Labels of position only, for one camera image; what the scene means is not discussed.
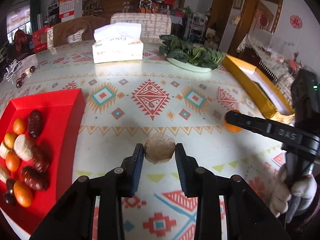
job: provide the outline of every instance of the spinach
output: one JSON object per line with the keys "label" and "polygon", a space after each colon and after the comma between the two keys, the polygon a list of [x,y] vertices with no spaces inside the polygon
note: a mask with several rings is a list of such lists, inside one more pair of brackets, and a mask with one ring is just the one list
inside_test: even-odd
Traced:
{"label": "spinach", "polygon": [[173,35],[160,35],[163,44],[159,51],[161,55],[166,54],[166,58],[174,58],[184,63],[190,63],[198,67],[215,69],[223,60],[220,51],[205,48],[203,46],[195,47],[193,43],[179,39]]}

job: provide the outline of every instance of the white yam piece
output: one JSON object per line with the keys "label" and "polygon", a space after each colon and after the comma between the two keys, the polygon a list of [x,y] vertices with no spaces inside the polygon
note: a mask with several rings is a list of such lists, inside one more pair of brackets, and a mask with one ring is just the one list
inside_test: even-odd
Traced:
{"label": "white yam piece", "polygon": [[172,158],[175,147],[175,141],[170,136],[164,133],[153,134],[144,146],[145,158],[153,164],[167,162]]}
{"label": "white yam piece", "polygon": [[8,152],[10,152],[10,149],[2,141],[2,143],[0,145],[0,157],[3,159],[6,159]]}
{"label": "white yam piece", "polygon": [[0,180],[3,183],[6,183],[7,179],[9,179],[9,178],[10,178],[10,174],[9,174],[9,171],[7,170],[7,168],[4,166],[0,166]]}
{"label": "white yam piece", "polygon": [[32,146],[33,144],[30,140],[24,134],[21,134],[16,138],[13,149],[20,159],[27,162],[33,157],[31,151]]}

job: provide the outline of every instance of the white glove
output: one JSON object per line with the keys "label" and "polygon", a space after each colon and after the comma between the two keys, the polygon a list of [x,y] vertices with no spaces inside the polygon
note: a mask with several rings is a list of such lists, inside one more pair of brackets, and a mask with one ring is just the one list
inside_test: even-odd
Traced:
{"label": "white glove", "polygon": [[284,183],[286,178],[287,170],[285,165],[282,165],[269,204],[269,208],[276,218],[279,217],[280,214],[287,212],[288,201],[292,195],[302,198],[297,209],[297,215],[302,214],[311,205],[316,195],[318,185],[313,175],[294,183],[291,190],[289,190],[288,186]]}

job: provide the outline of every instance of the doorway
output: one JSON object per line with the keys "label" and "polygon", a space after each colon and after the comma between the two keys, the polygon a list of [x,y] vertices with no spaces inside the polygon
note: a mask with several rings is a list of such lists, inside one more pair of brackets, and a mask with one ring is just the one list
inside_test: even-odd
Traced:
{"label": "doorway", "polygon": [[229,15],[234,0],[213,0],[211,6],[211,17],[208,22],[208,28],[216,31],[215,36],[219,38],[217,41],[220,45],[221,38],[227,26]]}
{"label": "doorway", "polygon": [[241,19],[233,35],[228,54],[237,57],[239,44],[253,29],[264,29],[274,33],[278,25],[282,3],[283,0],[244,0]]}

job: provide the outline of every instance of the dining table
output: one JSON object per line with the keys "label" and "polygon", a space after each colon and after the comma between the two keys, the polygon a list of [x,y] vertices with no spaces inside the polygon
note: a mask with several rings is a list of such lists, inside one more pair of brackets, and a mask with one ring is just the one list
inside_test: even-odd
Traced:
{"label": "dining table", "polygon": [[[224,115],[229,110],[263,116],[223,64],[207,73],[181,69],[159,54],[161,44],[145,41],[143,60],[95,64],[93,44],[82,41],[33,55],[36,71],[28,73],[21,88],[15,82],[0,83],[0,116],[10,99],[80,88],[86,106],[73,182],[82,175],[105,175],[131,156],[137,143],[145,144],[154,133],[165,133],[215,175],[240,175],[268,204],[284,151],[278,141],[262,135],[226,130]],[[197,198],[186,198],[181,190],[174,157],[158,164],[145,159],[135,196],[122,198],[125,239],[192,240],[197,204]],[[99,197],[93,240],[97,239],[98,210]],[[223,196],[220,214],[222,239],[227,239]],[[30,237],[4,215],[22,240]]]}

